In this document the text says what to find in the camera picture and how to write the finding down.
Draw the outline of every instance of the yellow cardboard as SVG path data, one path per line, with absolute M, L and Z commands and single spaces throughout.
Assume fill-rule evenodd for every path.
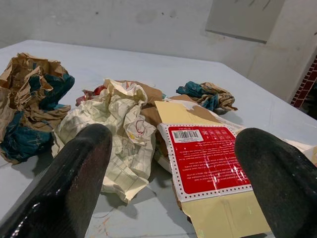
M 191 114 L 181 104 L 155 102 L 162 123 L 219 124 Z M 252 191 L 181 203 L 198 238 L 240 238 L 270 228 Z

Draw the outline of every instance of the barcode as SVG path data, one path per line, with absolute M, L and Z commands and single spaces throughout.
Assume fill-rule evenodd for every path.
M 173 131 L 173 134 L 176 139 L 199 138 L 197 132 L 194 130 Z

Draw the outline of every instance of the table surface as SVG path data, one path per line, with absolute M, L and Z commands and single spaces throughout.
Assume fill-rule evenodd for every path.
M 83 89 L 95 89 L 103 84 L 104 77 L 143 82 L 167 96 L 175 95 L 176 88 L 190 80 L 208 81 L 227 89 L 236 98 L 234 106 L 239 110 L 222 117 L 286 139 L 317 143 L 316 120 L 218 62 L 32 40 L 0 49 L 0 72 L 20 52 L 61 61 L 75 77 L 75 85 L 60 102 L 72 108 Z M 0 219 L 52 160 L 48 153 L 39 157 L 16 166 L 0 158 Z M 171 175 L 153 162 L 149 181 L 128 205 L 115 194 L 101 194 L 86 237 L 195 238 L 192 224 L 177 207 Z

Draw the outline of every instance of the concrete wall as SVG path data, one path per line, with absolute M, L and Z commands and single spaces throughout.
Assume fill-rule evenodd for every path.
M 267 45 L 206 32 L 211 4 L 212 0 L 3 0 L 0 47 L 38 39 L 214 60 L 288 100 L 311 56 L 309 48 L 315 46 L 311 28 L 317 26 L 317 1 L 286 0 Z M 277 61 L 284 61 L 280 70 L 275 69 Z M 292 70 L 291 75 L 286 77 L 283 69 Z M 290 86 L 280 87 L 285 83 Z

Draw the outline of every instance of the red label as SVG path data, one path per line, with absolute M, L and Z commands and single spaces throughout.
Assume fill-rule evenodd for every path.
M 169 135 L 187 194 L 250 185 L 226 127 L 170 126 Z

